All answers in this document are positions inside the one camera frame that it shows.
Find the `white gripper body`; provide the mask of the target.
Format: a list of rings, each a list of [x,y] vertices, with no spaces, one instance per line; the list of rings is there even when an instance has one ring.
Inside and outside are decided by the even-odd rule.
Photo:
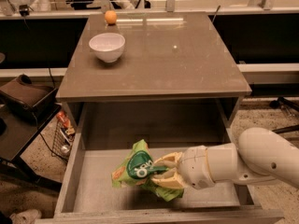
[[[189,147],[178,162],[178,172],[188,186],[206,189],[215,186],[208,168],[207,147]]]

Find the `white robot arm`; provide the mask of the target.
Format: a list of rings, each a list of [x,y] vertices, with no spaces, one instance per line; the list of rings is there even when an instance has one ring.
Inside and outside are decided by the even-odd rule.
[[[236,144],[190,147],[154,164],[167,171],[151,180],[169,189],[206,189],[220,182],[270,185],[278,180],[299,187],[299,149],[264,128],[245,130]]]

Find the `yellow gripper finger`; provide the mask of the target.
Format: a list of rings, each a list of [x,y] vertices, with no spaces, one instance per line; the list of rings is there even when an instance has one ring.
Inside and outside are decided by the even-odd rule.
[[[154,175],[151,181],[160,187],[168,189],[184,189],[187,187],[177,170],[168,170],[163,174]]]
[[[180,158],[182,156],[181,152],[172,152],[167,155],[162,156],[158,160],[156,160],[153,165],[154,166],[164,166],[169,169],[178,168],[178,164]]]

